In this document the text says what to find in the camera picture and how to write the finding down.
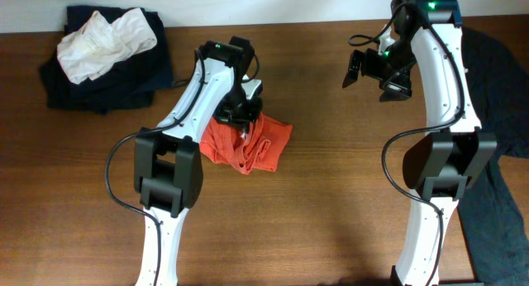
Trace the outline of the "orange red printed t-shirt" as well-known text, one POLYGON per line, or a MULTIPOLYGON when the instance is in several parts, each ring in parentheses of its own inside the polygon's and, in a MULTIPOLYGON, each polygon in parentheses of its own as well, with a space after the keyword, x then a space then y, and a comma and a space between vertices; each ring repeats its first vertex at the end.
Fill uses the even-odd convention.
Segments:
POLYGON ((275 172, 292 130, 292 125, 274 120, 264 113, 250 124, 247 133, 213 118, 206 127, 199 148, 214 164, 228 164, 242 174, 250 174, 254 169, 275 172))

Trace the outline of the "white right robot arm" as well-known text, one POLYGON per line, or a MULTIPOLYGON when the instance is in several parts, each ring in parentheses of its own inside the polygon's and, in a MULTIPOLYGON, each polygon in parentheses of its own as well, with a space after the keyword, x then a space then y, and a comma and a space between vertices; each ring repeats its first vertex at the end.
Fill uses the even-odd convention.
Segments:
POLYGON ((397 140, 422 138, 403 157, 400 187, 411 208, 404 247, 392 268, 392 285, 440 283, 438 267, 451 215, 482 173, 497 147, 494 134, 483 131, 474 110, 462 57, 462 17, 457 0, 392 0, 392 16, 376 36, 350 38, 350 55, 343 86, 360 76, 379 81, 380 101, 404 101, 412 96, 411 70, 417 66, 427 110, 427 125, 398 133, 382 149, 381 164, 397 140))

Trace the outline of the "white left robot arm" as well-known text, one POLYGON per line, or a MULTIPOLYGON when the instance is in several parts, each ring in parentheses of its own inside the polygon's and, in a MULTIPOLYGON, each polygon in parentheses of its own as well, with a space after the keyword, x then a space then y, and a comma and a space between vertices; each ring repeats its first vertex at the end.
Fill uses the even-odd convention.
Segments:
POLYGON ((246 72, 255 58, 247 39, 208 41, 198 48, 182 97, 154 130, 135 140, 134 187, 145 212, 137 284, 175 285, 183 223, 203 185, 199 144, 211 120, 246 133, 262 108, 262 83, 246 72))

